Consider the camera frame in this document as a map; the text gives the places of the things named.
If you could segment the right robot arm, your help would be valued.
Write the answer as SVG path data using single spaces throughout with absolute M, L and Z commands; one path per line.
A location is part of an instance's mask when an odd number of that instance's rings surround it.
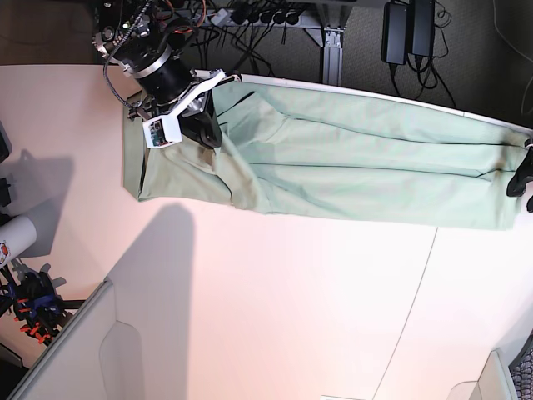
M 206 77 L 182 61 L 208 21 L 207 3 L 185 8 L 173 1 L 99 1 L 92 43 L 103 59 L 105 82 L 111 65 L 122 68 L 142 89 L 129 102 L 111 90 L 126 108 L 127 118 L 140 119 L 148 148 L 164 148 L 189 138 L 208 149 L 222 145 L 213 90 L 240 80 L 221 69 Z

